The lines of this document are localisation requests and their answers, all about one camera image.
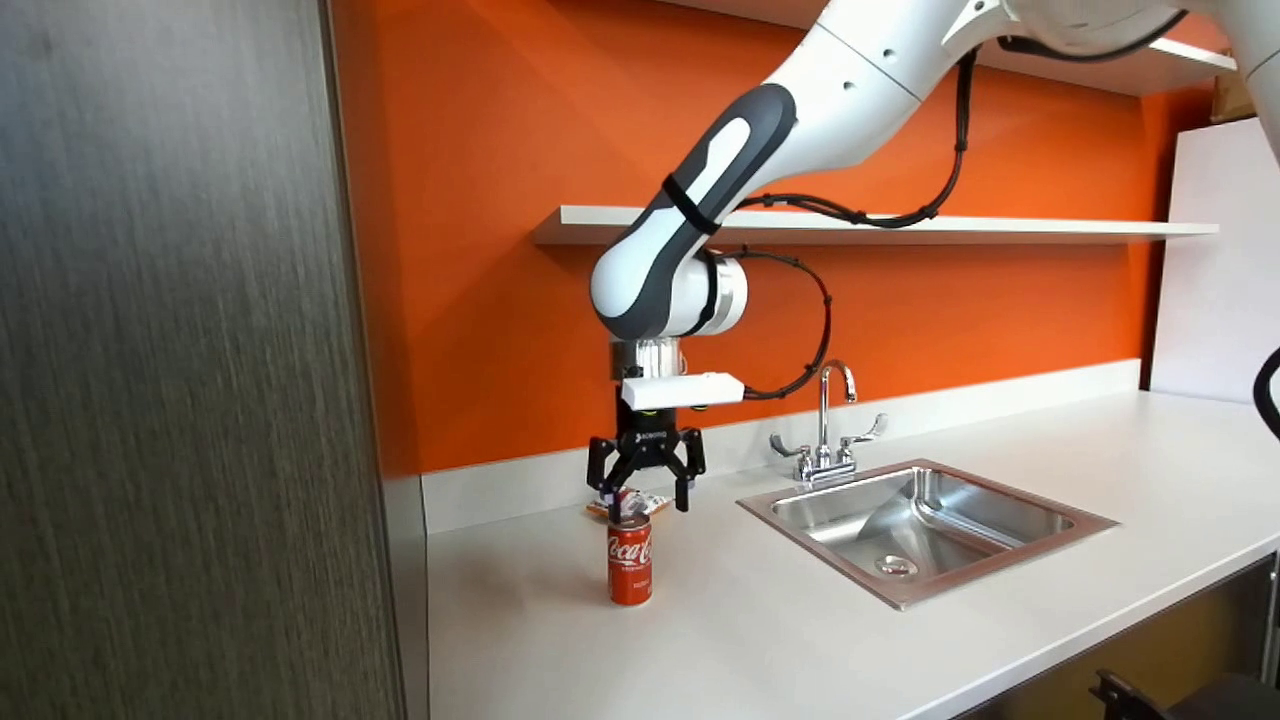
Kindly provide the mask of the white wall shelf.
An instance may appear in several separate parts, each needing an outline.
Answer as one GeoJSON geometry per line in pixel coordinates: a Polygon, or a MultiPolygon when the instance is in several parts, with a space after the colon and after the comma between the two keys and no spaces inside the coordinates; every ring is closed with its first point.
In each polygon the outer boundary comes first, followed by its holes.
{"type": "MultiPolygon", "coordinates": [[[[532,233],[544,246],[607,246],[639,218],[636,208],[562,205],[532,233]]],[[[1027,246],[1120,245],[1217,234],[1220,227],[1187,222],[1100,222],[1029,218],[937,217],[886,231],[850,225],[803,211],[737,211],[710,246],[1027,246]]]]}
{"type": "MultiPolygon", "coordinates": [[[[828,3],[828,0],[658,1],[795,29],[808,29],[828,3]]],[[[1228,54],[1179,42],[1175,38],[1158,38],[1137,53],[1100,63],[1057,61],[1010,53],[991,40],[982,47],[978,63],[1000,70],[1132,97],[1171,92],[1236,70],[1235,60],[1228,54]]]]}

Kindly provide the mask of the snack packet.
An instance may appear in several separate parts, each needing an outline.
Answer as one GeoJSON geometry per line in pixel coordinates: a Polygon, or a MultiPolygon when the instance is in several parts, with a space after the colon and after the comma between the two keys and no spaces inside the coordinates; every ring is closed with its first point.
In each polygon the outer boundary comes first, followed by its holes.
{"type": "MultiPolygon", "coordinates": [[[[614,498],[620,506],[620,518],[632,518],[637,515],[652,516],[654,512],[660,512],[675,503],[675,500],[664,495],[653,493],[649,491],[635,489],[631,487],[622,488],[614,495],[614,498]]],[[[594,498],[591,502],[585,505],[585,511],[595,518],[602,518],[608,521],[611,518],[611,505],[603,498],[594,498]]]]}

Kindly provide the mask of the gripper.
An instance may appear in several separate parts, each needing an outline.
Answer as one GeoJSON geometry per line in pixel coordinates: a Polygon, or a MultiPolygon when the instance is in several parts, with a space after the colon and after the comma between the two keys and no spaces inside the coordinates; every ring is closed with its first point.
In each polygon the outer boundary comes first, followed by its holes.
{"type": "Polygon", "coordinates": [[[675,507],[690,509],[696,479],[707,471],[704,437],[700,428],[678,429],[678,410],[662,407],[637,411],[623,397],[623,386],[614,386],[614,441],[591,437],[588,446],[588,484],[605,503],[611,523],[623,519],[623,487],[634,471],[664,468],[675,478],[675,507]]]}

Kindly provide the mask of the chrome tap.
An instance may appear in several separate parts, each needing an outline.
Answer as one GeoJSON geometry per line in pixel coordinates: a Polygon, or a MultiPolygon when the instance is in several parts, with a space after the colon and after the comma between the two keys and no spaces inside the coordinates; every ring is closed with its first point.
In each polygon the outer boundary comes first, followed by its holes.
{"type": "Polygon", "coordinates": [[[790,448],[785,445],[781,434],[773,433],[769,436],[772,452],[794,460],[792,480],[805,491],[818,486],[850,480],[858,473],[859,468],[852,446],[878,439],[888,427],[888,414],[878,413],[869,430],[855,436],[841,436],[838,447],[833,448],[829,421],[829,378],[836,370],[844,378],[845,404],[858,402],[855,375],[850,366],[838,359],[827,361],[820,369],[819,378],[820,402],[817,414],[815,445],[800,445],[790,448]]]}

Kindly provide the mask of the white panel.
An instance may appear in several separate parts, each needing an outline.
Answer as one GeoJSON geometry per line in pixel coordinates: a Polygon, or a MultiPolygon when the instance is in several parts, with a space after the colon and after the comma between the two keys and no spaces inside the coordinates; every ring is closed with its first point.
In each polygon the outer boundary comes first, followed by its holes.
{"type": "Polygon", "coordinates": [[[1166,242],[1149,388],[1248,404],[1280,348],[1280,165],[1260,119],[1179,135],[1169,219],[1219,231],[1166,242]]]}

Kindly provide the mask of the grey wood cabinet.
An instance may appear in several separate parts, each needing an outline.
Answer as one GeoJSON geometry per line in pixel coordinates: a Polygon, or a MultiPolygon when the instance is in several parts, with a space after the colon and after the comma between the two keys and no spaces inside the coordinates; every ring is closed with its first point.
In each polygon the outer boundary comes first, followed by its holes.
{"type": "Polygon", "coordinates": [[[0,0],[0,720],[406,720],[328,0],[0,0]]]}

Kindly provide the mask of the black chair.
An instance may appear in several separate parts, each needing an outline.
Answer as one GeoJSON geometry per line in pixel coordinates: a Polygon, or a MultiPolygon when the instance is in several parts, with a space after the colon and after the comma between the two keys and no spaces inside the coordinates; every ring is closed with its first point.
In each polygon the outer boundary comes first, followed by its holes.
{"type": "Polygon", "coordinates": [[[1116,673],[1096,675],[1103,720],[1280,720],[1280,689],[1251,676],[1224,675],[1165,707],[1116,673]]]}

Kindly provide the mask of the red soda can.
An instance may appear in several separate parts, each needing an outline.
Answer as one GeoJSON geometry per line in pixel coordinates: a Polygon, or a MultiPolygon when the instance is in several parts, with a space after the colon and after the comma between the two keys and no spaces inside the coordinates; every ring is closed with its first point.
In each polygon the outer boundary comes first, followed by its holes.
{"type": "Polygon", "coordinates": [[[607,528],[608,591],[625,607],[646,603],[653,596],[652,518],[634,514],[607,528]]]}

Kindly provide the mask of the cardboard box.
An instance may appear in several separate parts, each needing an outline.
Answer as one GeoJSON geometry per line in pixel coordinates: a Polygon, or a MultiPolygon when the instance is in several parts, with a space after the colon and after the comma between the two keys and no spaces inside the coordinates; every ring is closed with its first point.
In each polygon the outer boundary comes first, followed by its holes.
{"type": "Polygon", "coordinates": [[[1245,77],[1239,72],[1224,73],[1213,79],[1210,123],[1220,126],[1257,115],[1245,77]]]}

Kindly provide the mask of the steel sink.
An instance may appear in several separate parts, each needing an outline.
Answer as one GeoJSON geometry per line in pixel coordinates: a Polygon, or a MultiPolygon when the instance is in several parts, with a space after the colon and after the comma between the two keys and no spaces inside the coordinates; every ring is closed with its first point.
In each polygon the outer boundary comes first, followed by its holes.
{"type": "Polygon", "coordinates": [[[925,459],[737,503],[899,611],[1117,527],[925,459]]]}

